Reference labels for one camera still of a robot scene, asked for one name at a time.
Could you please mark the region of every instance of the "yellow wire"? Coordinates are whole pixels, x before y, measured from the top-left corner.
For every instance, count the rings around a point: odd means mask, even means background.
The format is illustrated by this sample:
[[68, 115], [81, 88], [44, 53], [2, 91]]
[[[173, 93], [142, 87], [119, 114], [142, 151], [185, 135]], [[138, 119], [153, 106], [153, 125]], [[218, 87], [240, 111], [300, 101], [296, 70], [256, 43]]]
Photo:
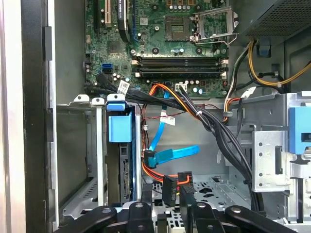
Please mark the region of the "yellow wire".
[[260, 82], [262, 84], [271, 85], [271, 86], [279, 86], [279, 85], [287, 84], [287, 83], [290, 83], [291, 81], [295, 80], [300, 75], [302, 75], [304, 72], [306, 72], [309, 68], [311, 68], [311, 63], [310, 63], [306, 67], [304, 67], [301, 71], [299, 71], [298, 73], [293, 75], [292, 77], [290, 77], [284, 81], [281, 81], [281, 82], [275, 83], [275, 82], [264, 81], [256, 75], [255, 70], [254, 70], [254, 65], [253, 65], [253, 48], [254, 48], [254, 45], [255, 45], [255, 42], [252, 41], [250, 46], [249, 46], [249, 50], [248, 50], [248, 64], [249, 64], [249, 67], [250, 67], [250, 70], [251, 70], [253, 76], [257, 79], [258, 82]]

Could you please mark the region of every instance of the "green circuit board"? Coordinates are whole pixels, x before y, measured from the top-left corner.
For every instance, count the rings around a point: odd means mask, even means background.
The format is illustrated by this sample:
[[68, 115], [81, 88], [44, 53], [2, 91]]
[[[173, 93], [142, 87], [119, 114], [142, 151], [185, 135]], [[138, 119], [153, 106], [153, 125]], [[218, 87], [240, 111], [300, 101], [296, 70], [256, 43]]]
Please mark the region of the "green circuit board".
[[[226, 44], [208, 44], [201, 46], [201, 54], [198, 54], [198, 48], [189, 40], [170, 41], [166, 32], [166, 27], [170, 23], [173, 33], [186, 31], [189, 36], [194, 32], [195, 25], [190, 23], [193, 13], [214, 9], [213, 0], [135, 0], [129, 3], [128, 17], [131, 28], [130, 43], [125, 43], [120, 37], [117, 19], [117, 0], [111, 0], [111, 26], [101, 25], [98, 30], [94, 24], [95, 20], [99, 20], [95, 15], [95, 7], [105, 9], [107, 0], [86, 0], [86, 64], [87, 66], [86, 81], [96, 83], [96, 75], [102, 72], [102, 64], [112, 64], [111, 82], [118, 86], [120, 80], [129, 82], [133, 87], [144, 92], [149, 92], [153, 83], [185, 83], [176, 74], [175, 77], [169, 79], [152, 79], [146, 80], [137, 77], [132, 72], [132, 56], [131, 52], [141, 57], [228, 57], [228, 49]], [[225, 7], [225, 1], [218, 1], [219, 7]], [[184, 25], [175, 25], [175, 19], [187, 20]], [[216, 15], [206, 18], [205, 32], [209, 35], [214, 33], [226, 32], [226, 15]], [[154, 54], [153, 49], [157, 48], [158, 53]], [[208, 97], [221, 98], [224, 97], [224, 87], [222, 78], [206, 78], [187, 80], [187, 92], [191, 97]], [[163, 96], [163, 92], [157, 92], [156, 95]]]

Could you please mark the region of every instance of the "motherboard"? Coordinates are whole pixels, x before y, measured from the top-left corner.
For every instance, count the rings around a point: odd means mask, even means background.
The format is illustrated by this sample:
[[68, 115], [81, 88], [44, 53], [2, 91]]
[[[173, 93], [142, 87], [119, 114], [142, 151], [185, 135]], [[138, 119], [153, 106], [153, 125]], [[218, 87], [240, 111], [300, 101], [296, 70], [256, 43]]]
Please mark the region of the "motherboard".
[[[195, 14], [223, 7], [224, 0], [86, 0], [87, 83], [98, 85], [104, 73], [116, 87], [123, 80], [148, 93], [163, 83], [190, 97], [224, 97], [226, 38], [195, 43], [193, 36]], [[205, 36], [226, 33], [226, 17], [205, 17]]]

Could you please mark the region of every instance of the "capacitor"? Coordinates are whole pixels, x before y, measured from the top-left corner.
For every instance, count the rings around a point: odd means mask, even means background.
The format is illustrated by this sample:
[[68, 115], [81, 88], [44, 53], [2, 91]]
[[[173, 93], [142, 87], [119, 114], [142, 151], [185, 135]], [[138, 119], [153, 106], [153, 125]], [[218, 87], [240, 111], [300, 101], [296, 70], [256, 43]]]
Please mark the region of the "capacitor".
[[174, 49], [173, 52], [174, 52], [174, 55], [177, 56], [179, 54], [179, 49]]

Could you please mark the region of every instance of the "circuit board chip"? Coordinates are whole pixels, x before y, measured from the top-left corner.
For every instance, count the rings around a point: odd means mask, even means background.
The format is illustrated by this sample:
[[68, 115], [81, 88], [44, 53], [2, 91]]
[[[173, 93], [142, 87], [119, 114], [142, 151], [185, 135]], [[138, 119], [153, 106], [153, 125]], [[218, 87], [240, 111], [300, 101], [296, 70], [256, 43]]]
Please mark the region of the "circuit board chip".
[[107, 42], [107, 50], [108, 50], [108, 54], [118, 54], [120, 53], [120, 41], [111, 41], [109, 40]]
[[165, 17], [165, 40], [188, 41], [189, 36], [188, 17]]

